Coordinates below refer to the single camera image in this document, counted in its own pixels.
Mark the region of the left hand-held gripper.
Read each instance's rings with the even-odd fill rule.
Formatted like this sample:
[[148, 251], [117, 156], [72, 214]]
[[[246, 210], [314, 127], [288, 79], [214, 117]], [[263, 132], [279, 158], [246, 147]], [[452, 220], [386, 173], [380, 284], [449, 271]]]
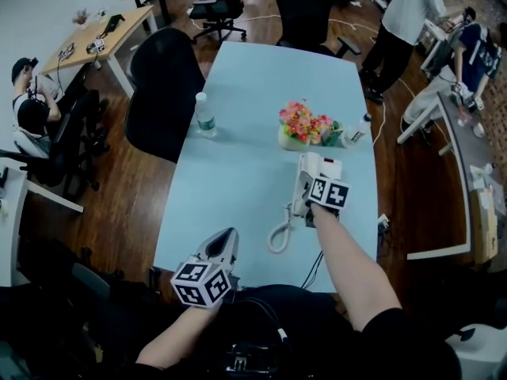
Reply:
[[206, 239], [179, 265], [170, 282], [182, 304], [216, 306], [224, 299], [234, 299], [239, 278], [232, 272], [238, 243], [238, 231], [226, 228]]

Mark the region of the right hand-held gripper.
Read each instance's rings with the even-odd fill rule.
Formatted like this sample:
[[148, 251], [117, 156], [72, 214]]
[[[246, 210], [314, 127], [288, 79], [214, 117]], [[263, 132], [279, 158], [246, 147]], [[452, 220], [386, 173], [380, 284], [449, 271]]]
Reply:
[[299, 191], [297, 199], [304, 203], [307, 208], [305, 223], [307, 227], [315, 228], [314, 213], [311, 204], [315, 203], [325, 208], [339, 219], [341, 211], [347, 204], [351, 186], [340, 180], [327, 177], [315, 179], [305, 170], [299, 172]]

